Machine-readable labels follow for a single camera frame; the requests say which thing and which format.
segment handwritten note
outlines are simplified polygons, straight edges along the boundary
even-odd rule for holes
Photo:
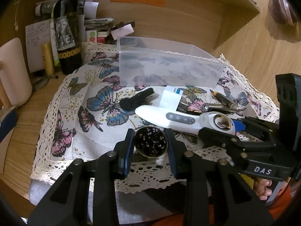
[[[44,69],[41,44],[51,41],[51,19],[25,27],[27,61],[30,72]]]

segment blue butterfly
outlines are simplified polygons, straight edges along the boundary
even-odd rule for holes
[[[234,103],[239,104],[241,106],[246,106],[248,101],[248,96],[245,92],[241,92],[236,98],[231,95],[231,91],[228,87],[224,87],[224,92],[226,96]]]
[[[100,68],[99,79],[110,75],[112,72],[119,72],[119,66],[112,65],[113,60],[110,59],[99,59],[92,62],[89,62],[88,65],[94,65]]]
[[[106,124],[108,126],[122,125],[127,122],[128,116],[135,114],[135,111],[123,110],[119,102],[113,101],[113,89],[105,86],[98,91],[95,97],[87,100],[87,108],[91,111],[103,110],[102,114],[107,113]]]
[[[82,88],[84,88],[85,86],[87,86],[88,83],[84,82],[84,83],[77,83],[78,81],[78,77],[72,78],[72,80],[70,81],[67,89],[70,89],[70,96],[74,96],[75,94],[77,94]]]

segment blue object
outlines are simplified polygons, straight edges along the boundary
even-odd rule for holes
[[[18,116],[14,110],[9,112],[3,119],[0,126],[0,143],[6,135],[16,126]]]
[[[246,129],[246,126],[238,120],[232,119],[233,123],[234,123],[234,127],[235,127],[235,132],[240,132]]]

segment paper label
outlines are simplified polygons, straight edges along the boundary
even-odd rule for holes
[[[55,35],[58,51],[75,47],[79,42],[78,12],[55,19]]]
[[[55,66],[58,66],[60,64],[60,60],[58,59],[58,51],[56,48],[56,36],[55,36],[55,26],[54,26],[53,18],[51,19],[51,23],[50,23],[50,37],[51,37],[53,63]]]
[[[176,111],[181,100],[183,91],[180,88],[166,86],[159,107]]]

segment finger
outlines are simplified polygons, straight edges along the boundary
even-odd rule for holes
[[[257,181],[254,183],[253,190],[255,190],[259,195],[270,196],[272,194],[272,191],[269,188]]]
[[[258,194],[258,192],[255,190],[255,194],[258,196],[258,198],[259,199],[261,199],[261,200],[267,200],[267,196],[266,195],[260,195],[260,194]]]
[[[263,178],[257,178],[257,181],[266,187],[270,187],[272,185],[272,180],[268,180],[268,179],[263,179]]]

